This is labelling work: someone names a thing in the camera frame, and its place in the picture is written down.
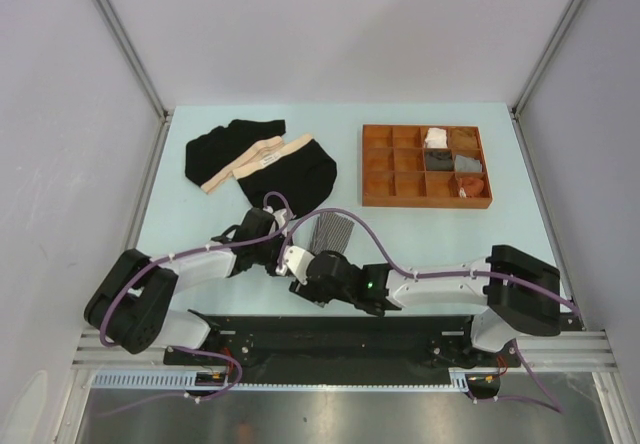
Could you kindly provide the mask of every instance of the black fabric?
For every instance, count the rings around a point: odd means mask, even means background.
[[[234,119],[227,127],[218,126],[187,143],[184,173],[201,186],[257,141],[282,136],[285,131],[282,119],[269,122]]]
[[[427,171],[453,171],[451,151],[426,151],[424,164]]]
[[[267,192],[280,192],[299,218],[329,197],[337,174],[336,162],[317,141],[311,140],[270,166],[238,179],[238,184],[254,207],[262,208],[262,199]],[[268,204],[276,210],[284,207],[275,197]]]

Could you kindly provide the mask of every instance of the dark gray fabric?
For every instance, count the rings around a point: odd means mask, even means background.
[[[321,251],[335,251],[344,254],[353,231],[353,221],[330,212],[316,218],[309,251],[319,254]]]
[[[427,171],[453,171],[451,151],[425,151],[424,163]]]
[[[455,168],[458,172],[482,172],[482,163],[471,157],[457,155]]]

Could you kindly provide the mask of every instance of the wooden compartment organizer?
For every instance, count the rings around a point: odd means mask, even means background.
[[[427,148],[430,127],[447,131],[447,147]],[[483,172],[430,170],[425,152],[448,151],[482,163]],[[460,197],[460,179],[484,182],[476,197]],[[362,129],[362,205],[486,209],[493,200],[477,127],[365,125]]]

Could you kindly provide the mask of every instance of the metal floor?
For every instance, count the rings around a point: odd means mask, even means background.
[[[591,374],[542,379],[565,415],[511,402],[474,406],[462,394],[238,391],[200,405],[167,398],[101,418],[150,393],[93,390],[78,443],[611,443]],[[524,375],[507,376],[502,392],[544,399]]]

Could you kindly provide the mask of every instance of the white fabric piece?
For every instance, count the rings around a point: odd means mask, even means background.
[[[438,127],[432,127],[427,131],[427,137],[424,140],[430,149],[446,149],[447,148],[447,131]]]

